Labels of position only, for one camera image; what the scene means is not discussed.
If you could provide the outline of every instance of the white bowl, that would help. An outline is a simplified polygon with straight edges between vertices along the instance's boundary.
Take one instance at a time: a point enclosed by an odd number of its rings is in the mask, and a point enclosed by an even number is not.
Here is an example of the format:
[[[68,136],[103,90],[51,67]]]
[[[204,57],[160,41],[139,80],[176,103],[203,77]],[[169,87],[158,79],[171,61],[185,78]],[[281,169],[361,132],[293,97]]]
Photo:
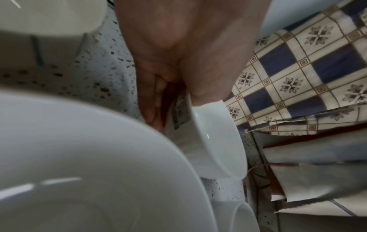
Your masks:
[[[255,214],[244,201],[212,202],[219,232],[260,232]]]
[[[0,231],[217,231],[164,136],[107,109],[0,91]]]
[[[74,59],[106,11],[106,0],[1,0],[0,68]]]
[[[188,92],[167,114],[165,135],[204,178],[245,178],[247,159],[241,137],[223,101],[192,107]]]

